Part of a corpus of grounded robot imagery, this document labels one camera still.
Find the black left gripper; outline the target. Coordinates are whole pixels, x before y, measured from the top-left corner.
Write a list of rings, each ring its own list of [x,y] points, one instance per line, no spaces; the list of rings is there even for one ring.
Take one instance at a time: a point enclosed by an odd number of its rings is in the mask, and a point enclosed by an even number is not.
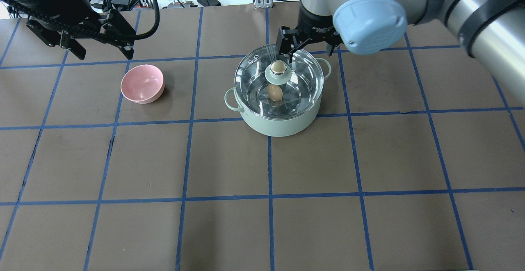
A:
[[[136,31],[113,8],[103,1],[103,13],[93,10],[89,0],[25,0],[26,27],[49,47],[60,46],[79,60],[86,49],[78,39],[93,39],[118,48],[127,60],[134,56]]]

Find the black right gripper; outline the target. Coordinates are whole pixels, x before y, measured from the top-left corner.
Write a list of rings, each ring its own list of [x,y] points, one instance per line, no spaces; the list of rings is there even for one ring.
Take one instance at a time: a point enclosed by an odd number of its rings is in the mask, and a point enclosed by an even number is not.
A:
[[[325,42],[326,54],[333,55],[336,47],[342,43],[341,36],[336,32],[331,16],[315,15],[303,6],[299,7],[297,25],[295,28],[281,26],[278,30],[276,49],[278,54],[287,55],[291,64],[294,53],[310,44]]]

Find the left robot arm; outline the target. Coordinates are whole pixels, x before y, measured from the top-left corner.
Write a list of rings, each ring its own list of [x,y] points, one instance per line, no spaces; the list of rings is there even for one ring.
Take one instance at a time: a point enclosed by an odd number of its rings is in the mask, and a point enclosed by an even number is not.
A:
[[[87,50],[80,41],[90,39],[117,48],[131,60],[136,41],[156,34],[161,24],[158,0],[152,0],[154,19],[151,28],[138,33],[122,13],[107,1],[102,13],[96,12],[90,0],[2,0],[27,15],[25,26],[47,47],[59,47],[78,60],[86,58]]]

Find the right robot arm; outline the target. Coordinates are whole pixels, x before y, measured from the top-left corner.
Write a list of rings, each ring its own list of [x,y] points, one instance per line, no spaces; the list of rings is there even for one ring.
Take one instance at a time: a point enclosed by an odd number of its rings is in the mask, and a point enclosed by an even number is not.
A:
[[[409,25],[441,23],[520,102],[525,95],[524,0],[299,0],[294,29],[281,27],[279,54],[291,58],[325,42],[371,55],[401,39]]]

